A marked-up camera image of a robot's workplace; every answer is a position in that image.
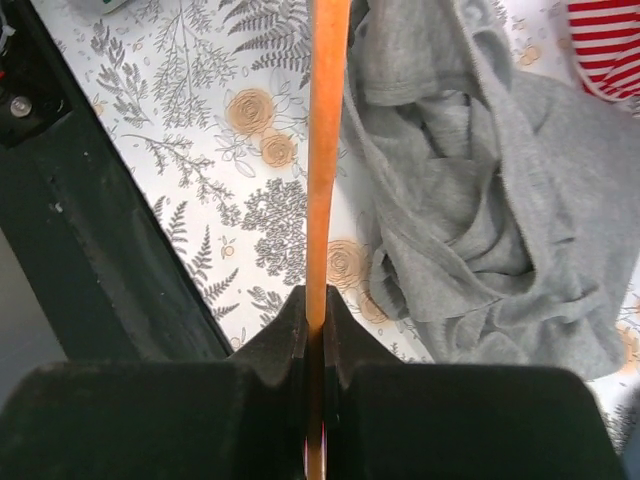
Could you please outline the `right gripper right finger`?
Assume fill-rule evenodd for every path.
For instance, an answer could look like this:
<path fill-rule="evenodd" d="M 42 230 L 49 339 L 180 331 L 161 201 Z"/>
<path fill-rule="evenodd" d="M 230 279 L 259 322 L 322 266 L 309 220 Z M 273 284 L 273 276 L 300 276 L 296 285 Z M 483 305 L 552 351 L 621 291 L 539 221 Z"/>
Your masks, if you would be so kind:
<path fill-rule="evenodd" d="M 330 479 L 621 479 L 596 401 L 557 368 L 405 363 L 327 290 Z"/>

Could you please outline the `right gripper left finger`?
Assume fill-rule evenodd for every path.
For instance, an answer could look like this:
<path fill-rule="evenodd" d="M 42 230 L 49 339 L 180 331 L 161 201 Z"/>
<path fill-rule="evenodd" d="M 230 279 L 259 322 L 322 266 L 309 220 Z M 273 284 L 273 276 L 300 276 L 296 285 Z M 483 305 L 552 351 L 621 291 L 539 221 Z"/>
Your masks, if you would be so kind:
<path fill-rule="evenodd" d="M 305 290 L 221 361 L 39 367 L 1 412 L 5 479 L 301 479 Z"/>

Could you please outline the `grey tank top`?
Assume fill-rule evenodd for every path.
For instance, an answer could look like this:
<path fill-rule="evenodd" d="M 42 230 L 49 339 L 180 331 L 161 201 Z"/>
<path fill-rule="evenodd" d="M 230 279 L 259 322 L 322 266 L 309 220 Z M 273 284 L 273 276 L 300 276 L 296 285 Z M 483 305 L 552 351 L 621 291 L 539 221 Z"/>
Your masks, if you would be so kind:
<path fill-rule="evenodd" d="M 354 2 L 344 100 L 389 317 L 439 363 L 622 367 L 636 120 L 519 70 L 487 1 Z"/>

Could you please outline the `orange plastic hanger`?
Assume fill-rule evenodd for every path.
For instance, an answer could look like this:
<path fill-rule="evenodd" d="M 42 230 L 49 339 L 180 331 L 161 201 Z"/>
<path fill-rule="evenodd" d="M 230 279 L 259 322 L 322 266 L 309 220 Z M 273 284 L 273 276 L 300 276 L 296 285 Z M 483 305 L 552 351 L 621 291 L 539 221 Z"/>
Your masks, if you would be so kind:
<path fill-rule="evenodd" d="M 307 477 L 323 479 L 324 366 L 327 249 L 343 102 L 350 3 L 313 1 L 307 176 L 306 320 L 310 367 Z"/>

